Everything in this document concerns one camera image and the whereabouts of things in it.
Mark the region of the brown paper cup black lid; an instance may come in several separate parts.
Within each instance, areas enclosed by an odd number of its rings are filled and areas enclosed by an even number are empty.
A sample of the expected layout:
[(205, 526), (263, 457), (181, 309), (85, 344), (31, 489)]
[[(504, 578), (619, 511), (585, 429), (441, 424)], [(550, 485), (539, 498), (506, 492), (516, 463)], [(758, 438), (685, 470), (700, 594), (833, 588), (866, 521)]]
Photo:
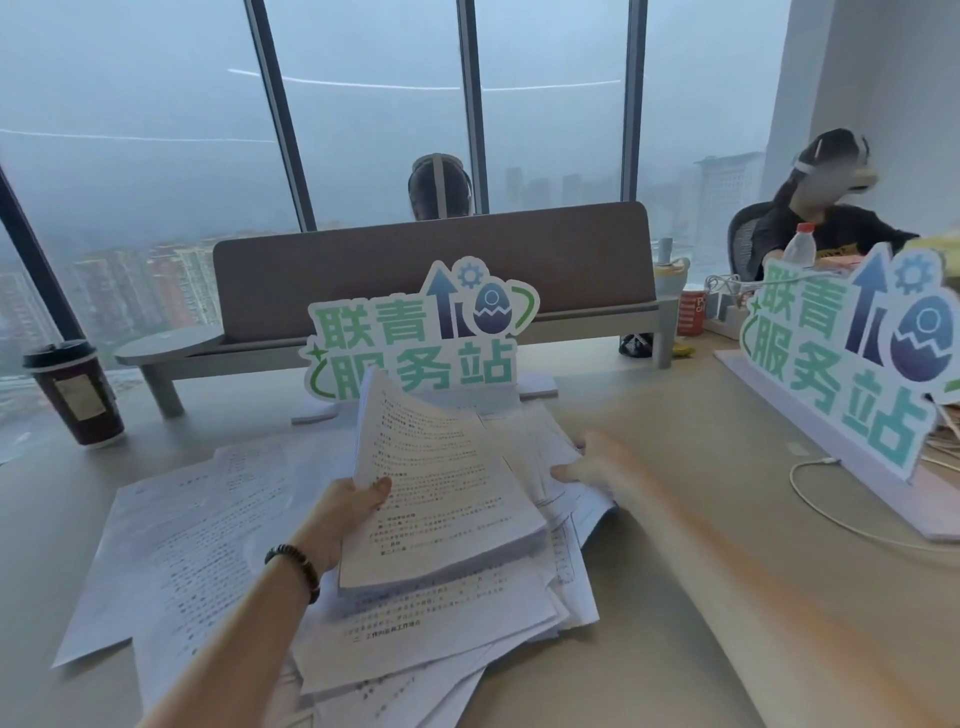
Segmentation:
[(21, 362), (78, 445), (102, 448), (124, 436), (114, 390), (88, 340), (40, 346)]

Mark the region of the pile of loose printed sheets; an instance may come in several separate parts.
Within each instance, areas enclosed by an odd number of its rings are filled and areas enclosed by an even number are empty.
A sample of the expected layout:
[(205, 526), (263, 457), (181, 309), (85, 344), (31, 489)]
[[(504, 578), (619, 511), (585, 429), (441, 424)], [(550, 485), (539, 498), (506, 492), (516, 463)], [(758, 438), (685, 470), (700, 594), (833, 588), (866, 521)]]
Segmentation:
[[(219, 449), (209, 460), (129, 484), (116, 491), (77, 606), (52, 669), (128, 640), (183, 625), (182, 642), (204, 637), (245, 592), (252, 576), (247, 548), (256, 535), (294, 508), (316, 480), (322, 489), (353, 457), (355, 410), (344, 410), (302, 434)], [(541, 470), (543, 506), (554, 555), (542, 549), (549, 587), (567, 620), (528, 632), (533, 641), (598, 621), (582, 546), (614, 503), (599, 491), (547, 485), (547, 465), (570, 460), (572, 443), (540, 404), (484, 415), (498, 446), (523, 441), (534, 453), (512, 455), (512, 468)], [(313, 728), (455, 728), (486, 667), (519, 645), (506, 637), (466, 658), (449, 657), (397, 676), (337, 688), (314, 703)]]

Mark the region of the green cutout sign with egg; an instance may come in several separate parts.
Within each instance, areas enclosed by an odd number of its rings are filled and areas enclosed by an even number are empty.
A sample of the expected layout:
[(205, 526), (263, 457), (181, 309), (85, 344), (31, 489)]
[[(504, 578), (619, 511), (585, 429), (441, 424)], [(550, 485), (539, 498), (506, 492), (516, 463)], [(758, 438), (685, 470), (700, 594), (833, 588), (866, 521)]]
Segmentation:
[(739, 350), (716, 357), (933, 543), (960, 545), (960, 484), (921, 465), (960, 407), (960, 240), (878, 244), (851, 273), (769, 264)]
[(517, 362), (540, 306), (532, 284), (498, 277), (475, 256), (434, 261), (412, 294), (312, 302), (314, 332), (298, 350), (306, 399), (291, 423), (323, 422), (357, 403), (372, 368), (416, 395), (506, 387), (522, 401), (555, 397), (552, 375)]

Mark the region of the person's right forearm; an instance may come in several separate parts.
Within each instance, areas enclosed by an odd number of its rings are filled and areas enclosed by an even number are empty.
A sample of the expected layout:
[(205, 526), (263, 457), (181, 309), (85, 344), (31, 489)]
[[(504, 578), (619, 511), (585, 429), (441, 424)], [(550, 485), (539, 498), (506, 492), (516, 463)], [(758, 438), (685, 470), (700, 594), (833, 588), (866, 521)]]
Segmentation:
[(610, 483), (661, 552), (767, 728), (950, 728), (850, 625), (634, 467)]

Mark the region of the thick stack of printed papers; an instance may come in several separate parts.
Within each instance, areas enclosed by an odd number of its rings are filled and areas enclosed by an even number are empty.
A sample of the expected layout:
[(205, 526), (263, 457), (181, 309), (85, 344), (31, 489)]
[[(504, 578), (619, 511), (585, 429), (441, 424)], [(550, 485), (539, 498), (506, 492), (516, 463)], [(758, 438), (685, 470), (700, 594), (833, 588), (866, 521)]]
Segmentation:
[(545, 516), (478, 414), (406, 393), (370, 368), (359, 398), (353, 481), (390, 493), (342, 540), (338, 586), (378, 591), (451, 573), (540, 536)]

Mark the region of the red paper cup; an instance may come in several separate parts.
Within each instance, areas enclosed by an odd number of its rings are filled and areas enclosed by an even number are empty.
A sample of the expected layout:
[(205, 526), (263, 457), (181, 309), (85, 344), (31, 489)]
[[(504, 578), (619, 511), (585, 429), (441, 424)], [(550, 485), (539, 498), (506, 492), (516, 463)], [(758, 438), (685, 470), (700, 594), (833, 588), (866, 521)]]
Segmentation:
[(705, 331), (707, 291), (703, 285), (688, 284), (678, 296), (677, 335), (696, 337)]

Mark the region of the grey-brown desk divider panel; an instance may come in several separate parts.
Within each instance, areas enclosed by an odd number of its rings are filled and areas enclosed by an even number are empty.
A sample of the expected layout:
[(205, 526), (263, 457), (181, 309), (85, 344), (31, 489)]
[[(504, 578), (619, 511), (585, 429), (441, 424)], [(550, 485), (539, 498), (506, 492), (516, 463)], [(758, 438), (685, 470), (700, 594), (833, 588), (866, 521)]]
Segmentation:
[(435, 261), (464, 257), (533, 285), (542, 313), (655, 298), (638, 201), (345, 227), (218, 242), (212, 261), (225, 340), (305, 339), (315, 332), (310, 304), (416, 293)]

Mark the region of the white power strip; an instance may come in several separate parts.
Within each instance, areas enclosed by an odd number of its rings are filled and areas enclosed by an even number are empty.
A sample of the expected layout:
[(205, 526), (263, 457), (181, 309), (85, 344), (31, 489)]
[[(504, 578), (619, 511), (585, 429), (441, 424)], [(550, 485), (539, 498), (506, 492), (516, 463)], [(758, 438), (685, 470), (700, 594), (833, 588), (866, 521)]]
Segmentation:
[(748, 300), (756, 291), (752, 281), (736, 273), (711, 274), (703, 284), (705, 293), (703, 330), (730, 341), (738, 341), (749, 316)]

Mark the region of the person's left hand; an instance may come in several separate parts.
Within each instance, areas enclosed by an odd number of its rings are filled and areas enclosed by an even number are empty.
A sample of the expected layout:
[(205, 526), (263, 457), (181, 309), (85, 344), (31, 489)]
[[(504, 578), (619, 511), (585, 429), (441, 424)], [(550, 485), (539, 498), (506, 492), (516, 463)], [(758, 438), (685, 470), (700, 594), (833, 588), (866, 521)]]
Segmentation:
[(365, 489), (374, 482), (357, 487), (352, 478), (331, 481), (289, 540), (319, 577), (337, 566), (343, 540), (360, 526), (352, 527), (352, 492)]

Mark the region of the dark window frame bar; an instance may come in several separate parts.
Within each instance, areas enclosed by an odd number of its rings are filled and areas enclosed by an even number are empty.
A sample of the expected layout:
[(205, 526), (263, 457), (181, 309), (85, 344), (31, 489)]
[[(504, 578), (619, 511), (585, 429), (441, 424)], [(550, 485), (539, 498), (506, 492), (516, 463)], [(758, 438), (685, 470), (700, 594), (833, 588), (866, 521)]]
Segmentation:
[(629, 0), (624, 73), (621, 202), (638, 200), (648, 9), (649, 0)]
[(0, 163), (0, 222), (23, 264), (58, 334), (64, 340), (86, 339), (66, 293), (42, 249), (18, 196)]
[(462, 93), (475, 214), (490, 213), (483, 91), (479, 67), (475, 0), (455, 0), (459, 27)]
[(256, 54), (282, 164), (290, 189), (299, 229), (318, 230), (310, 199), (306, 173), (287, 100), (282, 69), (277, 55), (265, 0), (243, 0), (247, 25)]

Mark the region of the clear bottle with red cap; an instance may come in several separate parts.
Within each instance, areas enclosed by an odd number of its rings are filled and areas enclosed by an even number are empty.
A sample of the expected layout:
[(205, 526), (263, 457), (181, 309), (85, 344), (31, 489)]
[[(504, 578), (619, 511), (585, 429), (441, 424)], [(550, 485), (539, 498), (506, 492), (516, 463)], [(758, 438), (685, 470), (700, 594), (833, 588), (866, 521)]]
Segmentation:
[(814, 237), (816, 225), (802, 222), (797, 224), (796, 232), (789, 241), (781, 261), (802, 269), (809, 269), (817, 261), (817, 243)]

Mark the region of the person's left forearm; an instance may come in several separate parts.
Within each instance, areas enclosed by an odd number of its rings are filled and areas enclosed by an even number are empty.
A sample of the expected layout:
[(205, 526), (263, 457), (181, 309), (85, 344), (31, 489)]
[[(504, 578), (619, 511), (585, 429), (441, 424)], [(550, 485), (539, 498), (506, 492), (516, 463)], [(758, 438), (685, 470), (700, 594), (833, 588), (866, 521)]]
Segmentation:
[(261, 728), (310, 598), (302, 568), (271, 559), (137, 728)]

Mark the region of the person's right hand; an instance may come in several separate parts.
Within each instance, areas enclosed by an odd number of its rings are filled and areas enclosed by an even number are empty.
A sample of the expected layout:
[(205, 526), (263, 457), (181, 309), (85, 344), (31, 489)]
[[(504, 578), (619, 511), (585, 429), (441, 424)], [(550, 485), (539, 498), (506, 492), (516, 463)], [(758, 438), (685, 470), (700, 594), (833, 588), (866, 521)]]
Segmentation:
[(649, 494), (656, 483), (635, 455), (603, 430), (585, 431), (582, 440), (589, 431), (602, 432), (602, 484), (587, 486), (604, 492), (618, 505), (630, 504)]

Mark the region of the black mesh office chair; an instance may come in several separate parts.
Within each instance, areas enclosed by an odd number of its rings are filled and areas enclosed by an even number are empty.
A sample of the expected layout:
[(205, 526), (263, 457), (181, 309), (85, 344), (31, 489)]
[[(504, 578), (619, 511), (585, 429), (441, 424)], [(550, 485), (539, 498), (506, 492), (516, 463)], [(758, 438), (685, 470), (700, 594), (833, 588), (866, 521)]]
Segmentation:
[(754, 274), (750, 272), (753, 231), (771, 207), (770, 201), (755, 202), (738, 210), (730, 220), (726, 235), (729, 269), (741, 282), (754, 280)]

